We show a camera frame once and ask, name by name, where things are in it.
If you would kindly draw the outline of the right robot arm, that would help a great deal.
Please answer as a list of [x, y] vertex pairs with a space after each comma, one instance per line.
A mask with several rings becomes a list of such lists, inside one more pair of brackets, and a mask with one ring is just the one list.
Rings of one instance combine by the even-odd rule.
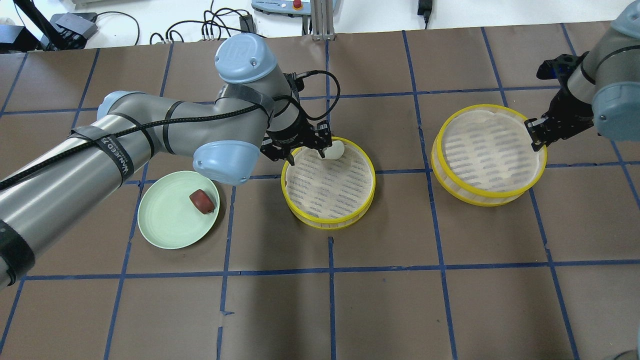
[[638, 142], [639, 2], [631, 2], [590, 51], [547, 59], [536, 77], [558, 80], [560, 89], [542, 116], [525, 121], [534, 151], [590, 128], [611, 141]]

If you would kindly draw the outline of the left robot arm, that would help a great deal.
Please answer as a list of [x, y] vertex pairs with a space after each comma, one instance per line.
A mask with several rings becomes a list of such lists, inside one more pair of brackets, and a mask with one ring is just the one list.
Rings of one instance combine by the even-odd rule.
[[212, 104], [141, 91], [114, 91], [90, 125], [1, 181], [1, 285], [18, 282], [86, 212], [105, 200], [158, 153], [190, 157], [214, 182], [240, 186], [260, 156], [294, 164], [293, 150], [323, 157], [332, 145], [327, 114], [306, 113], [304, 79], [333, 73], [281, 71], [265, 39], [227, 38], [213, 59], [224, 85]]

